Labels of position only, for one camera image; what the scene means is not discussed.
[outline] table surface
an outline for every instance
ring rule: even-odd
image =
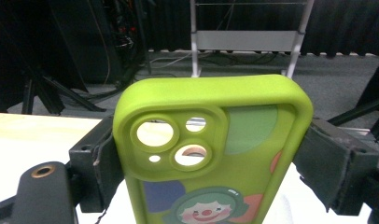
[[[21,174],[46,161],[69,161],[68,150],[99,119],[0,114],[0,202],[16,194]],[[264,224],[365,224],[371,209],[364,205],[359,217],[338,217],[325,207],[299,179],[291,165]],[[100,214],[82,214],[79,223],[95,223]],[[125,182],[119,186],[101,223],[134,224]]]

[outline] green phone case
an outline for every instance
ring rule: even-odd
[[[133,84],[113,134],[136,222],[262,223],[312,116],[280,75]]]

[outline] white metal frame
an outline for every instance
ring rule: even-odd
[[[298,31],[198,31],[195,0],[190,0],[192,77],[201,74],[198,49],[222,49],[291,51],[291,60],[284,75],[292,78],[314,2],[307,0]]]

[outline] cartoon clown sticker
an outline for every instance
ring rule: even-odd
[[[163,220],[166,224],[224,224],[242,216],[248,209],[242,195],[234,189],[214,187],[185,194],[173,204]]]

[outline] brass screw hole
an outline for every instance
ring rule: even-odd
[[[45,177],[47,175],[52,174],[54,171],[55,171],[54,165],[44,165],[32,171],[32,178]]]

